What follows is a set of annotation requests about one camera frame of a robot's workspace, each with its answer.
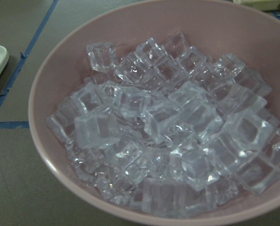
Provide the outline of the clear fake ice cubes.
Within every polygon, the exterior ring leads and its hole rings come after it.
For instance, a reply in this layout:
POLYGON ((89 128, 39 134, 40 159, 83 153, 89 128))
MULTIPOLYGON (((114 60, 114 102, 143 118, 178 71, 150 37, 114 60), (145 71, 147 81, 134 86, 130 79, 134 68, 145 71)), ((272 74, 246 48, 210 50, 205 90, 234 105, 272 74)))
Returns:
POLYGON ((214 61, 182 32, 121 59, 111 42, 86 51, 94 74, 45 122, 105 201, 188 218, 280 179, 272 88, 234 54, 214 61))

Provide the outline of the pink bowl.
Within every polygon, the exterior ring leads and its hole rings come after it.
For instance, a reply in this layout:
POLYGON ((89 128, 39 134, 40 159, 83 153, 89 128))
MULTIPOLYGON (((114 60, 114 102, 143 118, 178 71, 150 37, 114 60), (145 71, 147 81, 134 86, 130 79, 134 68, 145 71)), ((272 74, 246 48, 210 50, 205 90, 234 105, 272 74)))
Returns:
POLYGON ((66 36, 39 68, 29 97, 28 119, 35 147, 51 173, 87 203, 118 217, 150 226, 224 226, 263 215, 280 206, 280 180, 255 196, 240 196, 190 219, 158 218, 101 199, 80 181, 66 151, 45 119, 56 105, 90 75, 87 44, 110 41, 124 56, 147 38, 158 42, 183 31, 191 44, 214 58, 233 53, 261 72, 273 87, 269 109, 280 119, 280 20, 246 6, 223 0, 148 0, 102 14, 66 36))

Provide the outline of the wooden cutting board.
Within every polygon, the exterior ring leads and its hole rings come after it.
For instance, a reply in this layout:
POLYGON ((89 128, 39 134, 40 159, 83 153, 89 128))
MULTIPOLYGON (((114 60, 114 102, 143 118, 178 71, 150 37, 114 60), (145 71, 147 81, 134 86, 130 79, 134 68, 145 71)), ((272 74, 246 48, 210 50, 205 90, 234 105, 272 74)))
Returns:
POLYGON ((240 0, 239 4, 253 7, 260 11, 280 10, 280 0, 240 0))

